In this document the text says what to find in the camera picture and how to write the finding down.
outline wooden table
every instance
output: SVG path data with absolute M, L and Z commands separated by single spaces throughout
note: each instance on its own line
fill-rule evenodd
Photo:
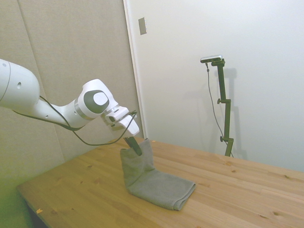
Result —
M 304 228 L 304 173 L 152 142 L 155 167 L 196 182 L 181 211 L 129 194 L 120 140 L 24 184 L 29 207 L 54 228 Z

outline wood knot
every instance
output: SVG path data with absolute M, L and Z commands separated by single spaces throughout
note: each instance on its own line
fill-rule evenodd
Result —
M 102 183 L 101 178 L 97 178 L 97 179 L 94 181 L 94 184 L 100 184 L 100 183 Z

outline white wall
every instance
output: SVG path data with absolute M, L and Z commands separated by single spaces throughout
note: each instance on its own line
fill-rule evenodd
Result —
M 126 2 L 150 139 L 225 153 L 199 61 L 222 54 L 234 156 L 304 171 L 304 1 Z M 216 102 L 217 72 L 210 68 Z M 223 128 L 225 105 L 215 109 Z

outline light switch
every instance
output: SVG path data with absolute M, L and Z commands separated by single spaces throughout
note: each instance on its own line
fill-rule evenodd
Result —
M 138 19 L 138 24 L 141 35 L 146 34 L 147 33 L 146 19 L 145 18 Z

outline cloth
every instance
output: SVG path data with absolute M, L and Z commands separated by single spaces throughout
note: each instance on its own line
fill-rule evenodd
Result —
M 139 144 L 142 155 L 134 149 L 122 149 L 124 183 L 127 190 L 141 199 L 170 210 L 180 210 L 195 189 L 195 183 L 156 170 L 150 140 Z

